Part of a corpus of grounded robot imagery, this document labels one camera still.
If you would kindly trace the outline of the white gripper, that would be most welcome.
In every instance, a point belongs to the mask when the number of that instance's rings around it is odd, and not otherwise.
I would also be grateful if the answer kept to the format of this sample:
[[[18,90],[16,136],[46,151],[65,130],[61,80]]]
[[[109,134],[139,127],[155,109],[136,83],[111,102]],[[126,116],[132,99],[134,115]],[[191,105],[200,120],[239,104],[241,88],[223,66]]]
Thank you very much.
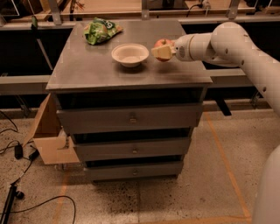
[[[185,35],[180,38],[173,40],[172,45],[161,45],[151,49],[152,55],[161,60],[170,60],[174,55],[178,60],[181,61],[191,61],[189,45],[191,41],[190,35]]]

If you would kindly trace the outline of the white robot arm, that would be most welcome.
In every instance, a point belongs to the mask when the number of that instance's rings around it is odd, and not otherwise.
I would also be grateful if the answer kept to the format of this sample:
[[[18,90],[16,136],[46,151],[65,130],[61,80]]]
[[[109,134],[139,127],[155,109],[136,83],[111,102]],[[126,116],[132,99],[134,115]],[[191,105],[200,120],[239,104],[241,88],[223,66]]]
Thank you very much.
[[[263,52],[239,24],[225,22],[210,33],[162,39],[151,49],[158,60],[205,61],[239,67],[262,97],[280,115],[280,61]],[[269,155],[262,171],[252,224],[280,224],[280,146]]]

